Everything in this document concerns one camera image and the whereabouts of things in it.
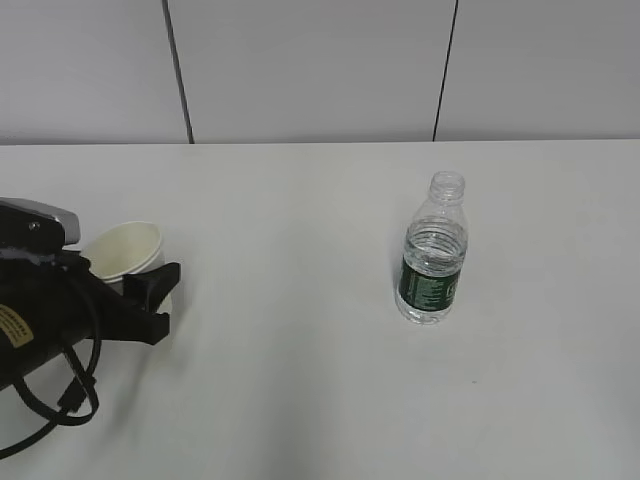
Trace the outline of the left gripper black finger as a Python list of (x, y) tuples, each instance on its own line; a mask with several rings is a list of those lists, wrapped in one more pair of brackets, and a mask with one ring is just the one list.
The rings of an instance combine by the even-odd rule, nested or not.
[(122, 294), (145, 311), (157, 313), (180, 279), (181, 265), (170, 262), (148, 272), (124, 275)]

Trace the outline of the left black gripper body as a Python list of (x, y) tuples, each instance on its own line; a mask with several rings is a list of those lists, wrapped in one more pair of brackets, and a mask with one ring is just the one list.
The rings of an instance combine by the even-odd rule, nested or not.
[(93, 336), (102, 340), (155, 345), (169, 335), (168, 313), (147, 312), (136, 302), (120, 296), (90, 272), (89, 261), (79, 253), (61, 253), (59, 266), (63, 268), (65, 278), (88, 301), (90, 311), (97, 315), (98, 325), (91, 329)]

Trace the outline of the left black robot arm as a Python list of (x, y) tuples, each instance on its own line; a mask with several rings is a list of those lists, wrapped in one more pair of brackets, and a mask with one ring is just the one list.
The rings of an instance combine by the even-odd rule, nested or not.
[(159, 311), (181, 279), (167, 263), (127, 274), (116, 291), (90, 271), (90, 261), (63, 251), (54, 261), (1, 262), (1, 387), (7, 388), (62, 353), (99, 334), (107, 341), (155, 345), (170, 333)]

